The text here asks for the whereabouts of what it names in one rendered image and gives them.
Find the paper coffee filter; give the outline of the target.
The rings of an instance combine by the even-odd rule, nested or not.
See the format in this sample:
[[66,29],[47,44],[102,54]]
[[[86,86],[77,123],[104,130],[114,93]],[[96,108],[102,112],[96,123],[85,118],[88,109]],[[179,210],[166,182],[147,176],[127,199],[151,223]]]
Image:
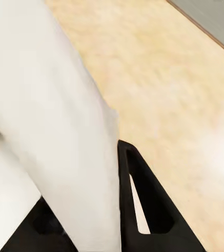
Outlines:
[[0,250],[43,197],[78,252],[120,252],[118,111],[44,0],[0,0]]

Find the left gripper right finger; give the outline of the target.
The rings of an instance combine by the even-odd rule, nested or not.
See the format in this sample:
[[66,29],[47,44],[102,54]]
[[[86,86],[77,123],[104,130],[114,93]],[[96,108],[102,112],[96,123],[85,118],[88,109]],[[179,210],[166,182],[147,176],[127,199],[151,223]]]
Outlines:
[[[130,143],[117,141],[120,252],[205,252],[154,172]],[[150,234],[138,231],[130,179]]]

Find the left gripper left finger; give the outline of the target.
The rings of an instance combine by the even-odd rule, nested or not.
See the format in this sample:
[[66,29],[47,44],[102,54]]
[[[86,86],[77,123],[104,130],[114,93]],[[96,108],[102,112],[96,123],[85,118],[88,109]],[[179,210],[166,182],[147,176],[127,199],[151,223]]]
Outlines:
[[78,252],[69,235],[41,197],[0,252]]

